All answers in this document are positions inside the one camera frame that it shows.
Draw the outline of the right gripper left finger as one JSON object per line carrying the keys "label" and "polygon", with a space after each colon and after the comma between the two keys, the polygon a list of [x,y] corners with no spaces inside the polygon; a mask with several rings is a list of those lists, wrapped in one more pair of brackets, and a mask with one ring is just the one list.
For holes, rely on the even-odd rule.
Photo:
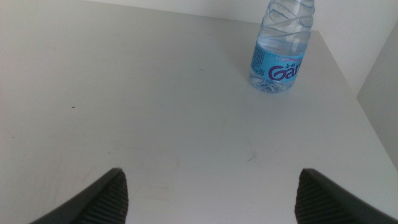
{"label": "right gripper left finger", "polygon": [[125,224],[128,207],[125,173],[120,168],[112,168],[73,198],[33,223]]}

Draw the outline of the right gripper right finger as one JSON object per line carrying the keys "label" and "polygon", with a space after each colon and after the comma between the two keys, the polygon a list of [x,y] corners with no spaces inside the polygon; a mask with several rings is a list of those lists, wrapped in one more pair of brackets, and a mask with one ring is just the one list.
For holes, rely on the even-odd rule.
{"label": "right gripper right finger", "polygon": [[303,169],[295,199],[298,224],[397,224],[315,169]]}

